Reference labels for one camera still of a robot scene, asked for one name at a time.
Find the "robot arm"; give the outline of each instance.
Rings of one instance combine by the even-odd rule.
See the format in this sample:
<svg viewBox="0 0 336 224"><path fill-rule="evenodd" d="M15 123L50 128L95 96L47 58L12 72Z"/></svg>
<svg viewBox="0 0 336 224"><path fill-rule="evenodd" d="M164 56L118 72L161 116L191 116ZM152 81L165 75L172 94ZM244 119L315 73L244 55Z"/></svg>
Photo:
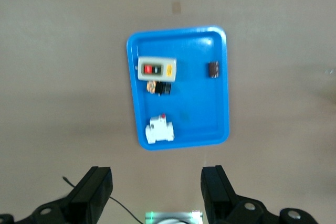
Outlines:
<svg viewBox="0 0 336 224"><path fill-rule="evenodd" d="M96 224L113 189L109 167L92 167L68 196L39 206L30 216L14 222L0 215L1 224Z"/></svg>
<svg viewBox="0 0 336 224"><path fill-rule="evenodd" d="M237 195L221 166L203 168L201 190L209 224L317 224L303 210L286 208L276 216L261 201Z"/></svg>

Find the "screw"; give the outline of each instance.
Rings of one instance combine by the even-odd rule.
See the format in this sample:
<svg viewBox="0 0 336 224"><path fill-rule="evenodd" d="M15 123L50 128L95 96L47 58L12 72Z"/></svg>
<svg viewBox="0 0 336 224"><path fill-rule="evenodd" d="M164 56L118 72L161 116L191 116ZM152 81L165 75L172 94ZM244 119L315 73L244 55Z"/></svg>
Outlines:
<svg viewBox="0 0 336 224"><path fill-rule="evenodd" d="M245 207L247 210L251 210L251 211L253 211L253 210L256 209L256 206L253 205L252 203L249 203L249 202L248 202L248 203L245 203L244 207Z"/></svg>
<svg viewBox="0 0 336 224"><path fill-rule="evenodd" d="M51 208L47 207L47 208L41 210L40 215L47 215L50 212L51 212Z"/></svg>
<svg viewBox="0 0 336 224"><path fill-rule="evenodd" d="M294 210L288 211L288 215L289 217L296 219L296 220L301 219L301 216L299 215L299 213Z"/></svg>

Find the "yellow label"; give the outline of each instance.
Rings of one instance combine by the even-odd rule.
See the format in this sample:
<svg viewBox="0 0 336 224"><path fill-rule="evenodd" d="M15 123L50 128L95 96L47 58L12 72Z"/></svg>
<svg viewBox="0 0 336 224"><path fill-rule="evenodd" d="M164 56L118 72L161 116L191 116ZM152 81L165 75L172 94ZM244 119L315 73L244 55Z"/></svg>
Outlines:
<svg viewBox="0 0 336 224"><path fill-rule="evenodd" d="M173 75L173 65L168 64L167 65L167 76L171 77Z"/></svg>

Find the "red button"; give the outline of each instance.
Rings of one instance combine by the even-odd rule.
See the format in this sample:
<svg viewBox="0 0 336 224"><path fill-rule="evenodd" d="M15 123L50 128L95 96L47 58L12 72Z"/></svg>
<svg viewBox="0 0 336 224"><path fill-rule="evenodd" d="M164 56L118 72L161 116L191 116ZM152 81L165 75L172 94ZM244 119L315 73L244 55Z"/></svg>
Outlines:
<svg viewBox="0 0 336 224"><path fill-rule="evenodd" d="M151 65L145 65L144 72L145 73L152 73L152 66Z"/></svg>

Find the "wire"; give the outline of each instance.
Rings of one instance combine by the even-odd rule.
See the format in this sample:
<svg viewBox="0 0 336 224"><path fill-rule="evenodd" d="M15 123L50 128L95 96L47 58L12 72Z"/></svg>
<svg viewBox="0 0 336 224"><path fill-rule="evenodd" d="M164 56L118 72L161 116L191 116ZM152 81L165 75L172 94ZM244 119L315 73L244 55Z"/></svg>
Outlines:
<svg viewBox="0 0 336 224"><path fill-rule="evenodd" d="M170 219L164 219L160 222L158 222L157 224L164 224L164 223L176 223L176 224L179 224L179 223L186 223L186 224L189 224L189 222L186 222L184 220L179 220L179 219L174 219L174 218L170 218Z"/></svg>
<svg viewBox="0 0 336 224"><path fill-rule="evenodd" d="M73 183L70 182L70 180L68 180L66 177L62 177L63 180L68 183L71 187L75 187L73 185ZM120 203L118 200L116 200L115 198L110 196L110 199L114 200L116 203L118 203L120 206L122 206L138 223L140 224L144 224L143 222L141 222L130 210L127 209L127 207L125 207L122 203Z"/></svg>

